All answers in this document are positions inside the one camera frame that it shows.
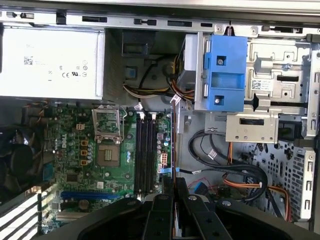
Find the black fan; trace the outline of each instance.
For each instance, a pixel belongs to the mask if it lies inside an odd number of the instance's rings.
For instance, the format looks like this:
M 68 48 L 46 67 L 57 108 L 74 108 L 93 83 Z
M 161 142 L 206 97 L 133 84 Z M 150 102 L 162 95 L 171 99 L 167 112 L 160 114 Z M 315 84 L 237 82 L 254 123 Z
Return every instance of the black fan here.
M 31 127 L 0 127 L 0 202 L 32 187 L 40 178 L 42 143 Z

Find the motherboard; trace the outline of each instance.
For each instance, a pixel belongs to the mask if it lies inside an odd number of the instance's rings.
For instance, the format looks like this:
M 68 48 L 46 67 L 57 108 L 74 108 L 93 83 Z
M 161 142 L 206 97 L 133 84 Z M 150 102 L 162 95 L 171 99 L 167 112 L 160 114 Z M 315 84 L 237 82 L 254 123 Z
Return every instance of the motherboard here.
M 170 113 L 115 106 L 58 106 L 51 110 L 44 165 L 50 183 L 42 200 L 42 232 L 53 231 L 122 198 L 162 191 L 171 167 Z

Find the green motherboard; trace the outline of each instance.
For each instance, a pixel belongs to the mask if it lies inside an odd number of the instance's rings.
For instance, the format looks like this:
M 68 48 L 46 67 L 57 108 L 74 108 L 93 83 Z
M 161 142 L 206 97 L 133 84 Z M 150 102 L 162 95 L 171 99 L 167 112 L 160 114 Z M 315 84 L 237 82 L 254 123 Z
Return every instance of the green motherboard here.
M 52 109 L 46 142 L 53 149 L 53 161 L 43 170 L 43 179 L 50 182 L 42 200 L 44 234 L 119 199 L 143 198 L 135 190 L 135 177 L 141 172 L 136 158 L 152 163 L 150 192 L 161 192 L 161 169 L 170 168 L 171 162 L 171 117 L 164 112 L 153 116 L 154 148 L 141 156 L 136 152 L 144 138 L 137 131 L 139 113 L 67 105 Z

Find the expansion slot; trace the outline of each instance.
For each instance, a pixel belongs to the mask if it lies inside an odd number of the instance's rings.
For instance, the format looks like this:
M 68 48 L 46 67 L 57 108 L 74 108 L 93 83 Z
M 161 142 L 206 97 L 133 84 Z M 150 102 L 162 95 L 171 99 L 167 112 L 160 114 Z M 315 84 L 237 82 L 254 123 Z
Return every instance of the expansion slot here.
M 136 152 L 134 192 L 149 194 L 152 192 L 155 174 L 156 120 L 149 115 L 136 122 Z

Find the perforated metal panel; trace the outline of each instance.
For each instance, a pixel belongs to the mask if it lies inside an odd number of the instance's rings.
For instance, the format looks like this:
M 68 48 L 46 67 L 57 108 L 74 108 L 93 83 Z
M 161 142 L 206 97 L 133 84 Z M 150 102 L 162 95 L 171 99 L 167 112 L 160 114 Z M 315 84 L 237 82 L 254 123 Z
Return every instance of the perforated metal panel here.
M 313 149 L 294 147 L 285 141 L 250 143 L 244 149 L 251 155 L 252 164 L 265 171 L 269 185 L 282 186 L 289 192 L 293 218 L 297 221 L 310 219 L 316 157 Z

